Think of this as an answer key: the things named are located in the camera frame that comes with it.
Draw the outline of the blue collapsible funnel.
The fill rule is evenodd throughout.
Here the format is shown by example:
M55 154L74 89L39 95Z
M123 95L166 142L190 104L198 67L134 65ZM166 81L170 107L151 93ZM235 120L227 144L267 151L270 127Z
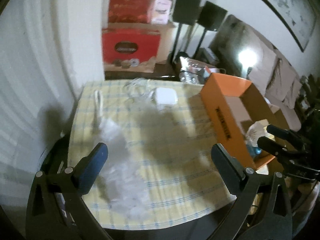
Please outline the blue collapsible funnel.
M246 144L246 147L252 158L258 157L262 153L262 150L259 147L252 146L249 142Z

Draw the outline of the white square charger box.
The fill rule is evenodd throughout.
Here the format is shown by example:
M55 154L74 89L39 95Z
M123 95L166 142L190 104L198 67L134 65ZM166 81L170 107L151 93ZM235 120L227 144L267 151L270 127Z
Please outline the white square charger box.
M159 87L155 89L153 98L159 110L172 107L177 104L178 96L172 88Z

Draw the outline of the white shuttlecock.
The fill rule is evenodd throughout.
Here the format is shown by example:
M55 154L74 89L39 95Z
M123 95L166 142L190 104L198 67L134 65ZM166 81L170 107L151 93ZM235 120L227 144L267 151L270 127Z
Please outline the white shuttlecock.
M250 143L253 147L258 146L258 139L260 137L267 137L267 126L269 125L269 122L267 119L263 119L260 121L256 121L254 124L252 124L248 131L246 132L245 138L248 143Z

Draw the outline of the orange cardboard box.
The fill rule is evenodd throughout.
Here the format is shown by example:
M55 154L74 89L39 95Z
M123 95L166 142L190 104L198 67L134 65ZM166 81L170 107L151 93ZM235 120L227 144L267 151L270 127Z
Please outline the orange cardboard box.
M255 122L266 119L279 128L289 128L281 109L269 105L251 81L213 73L200 96L213 123L217 142L244 167L257 170L275 158L265 151L252 158L247 150L245 134Z

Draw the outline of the bright video light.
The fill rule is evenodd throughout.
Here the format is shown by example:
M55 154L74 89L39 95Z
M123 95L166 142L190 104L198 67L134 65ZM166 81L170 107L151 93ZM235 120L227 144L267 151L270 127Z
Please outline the bright video light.
M246 48L240 51L238 60L243 67L254 67L259 60L259 55L253 49Z

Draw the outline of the beige sofa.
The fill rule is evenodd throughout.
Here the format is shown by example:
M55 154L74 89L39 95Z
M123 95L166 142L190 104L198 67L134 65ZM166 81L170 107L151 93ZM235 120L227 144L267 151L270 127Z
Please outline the beige sofa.
M290 129L302 127L295 104L302 84L288 59L261 33L234 15L228 15L209 45L227 74L253 82L260 94L278 106ZM259 60L254 67L243 67L238 60L240 51L253 49Z

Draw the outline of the plastic bag of items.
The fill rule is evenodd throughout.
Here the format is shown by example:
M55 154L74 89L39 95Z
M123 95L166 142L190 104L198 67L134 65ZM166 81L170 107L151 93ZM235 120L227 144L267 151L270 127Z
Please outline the plastic bag of items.
M179 57L177 62L178 77L181 82L203 85L214 66L188 57Z

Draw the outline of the yellow checkered tablecloth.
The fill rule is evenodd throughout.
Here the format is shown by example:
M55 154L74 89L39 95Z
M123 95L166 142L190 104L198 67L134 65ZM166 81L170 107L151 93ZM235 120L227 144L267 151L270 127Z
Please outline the yellow checkered tablecloth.
M159 110L153 98L159 87L176 90L177 104ZM84 87L73 121L68 165L76 165L92 149L94 91L100 90L104 117L123 130L151 200L148 219L127 219L110 210L97 180L84 201L102 227L164 229L206 216L235 200L211 160L216 134L201 101L201 88L159 80L90 82Z

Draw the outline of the right black speaker on stand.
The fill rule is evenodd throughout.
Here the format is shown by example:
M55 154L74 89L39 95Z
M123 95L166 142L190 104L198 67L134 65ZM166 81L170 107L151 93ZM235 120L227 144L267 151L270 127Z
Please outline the right black speaker on stand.
M199 43L196 47L195 53L193 55L193 59L199 52L201 44L204 40L204 37L208 31L217 31L220 27L223 19L227 14L227 10L222 7L215 5L212 2L206 1L202 10L200 12L199 18L197 20L198 25L204 27L204 31L201 35Z

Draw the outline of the red collection gift box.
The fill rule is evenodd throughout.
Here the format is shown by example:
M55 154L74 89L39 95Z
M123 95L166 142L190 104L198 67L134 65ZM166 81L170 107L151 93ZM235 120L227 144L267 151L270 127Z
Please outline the red collection gift box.
M155 59L158 53L161 34L157 30L115 29L102 31L103 61L129 61L134 66Z

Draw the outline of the pink white small box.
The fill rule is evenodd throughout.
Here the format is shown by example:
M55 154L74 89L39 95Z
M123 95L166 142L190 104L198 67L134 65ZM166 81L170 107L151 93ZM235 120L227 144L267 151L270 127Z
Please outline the pink white small box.
M151 24L166 25L169 21L171 7L172 0L155 0Z

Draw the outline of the red patterned gift bag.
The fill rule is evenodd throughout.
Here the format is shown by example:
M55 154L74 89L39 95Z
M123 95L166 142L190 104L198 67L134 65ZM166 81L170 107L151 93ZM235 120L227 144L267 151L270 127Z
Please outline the red patterned gift bag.
M110 0L109 23L150 24L155 0Z

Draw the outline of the framed wall picture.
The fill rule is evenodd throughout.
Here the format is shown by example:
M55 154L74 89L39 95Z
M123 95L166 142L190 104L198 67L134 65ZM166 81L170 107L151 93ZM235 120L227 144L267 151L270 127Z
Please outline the framed wall picture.
M279 17L295 39L301 51L305 51L312 36L316 13L309 0L262 0Z

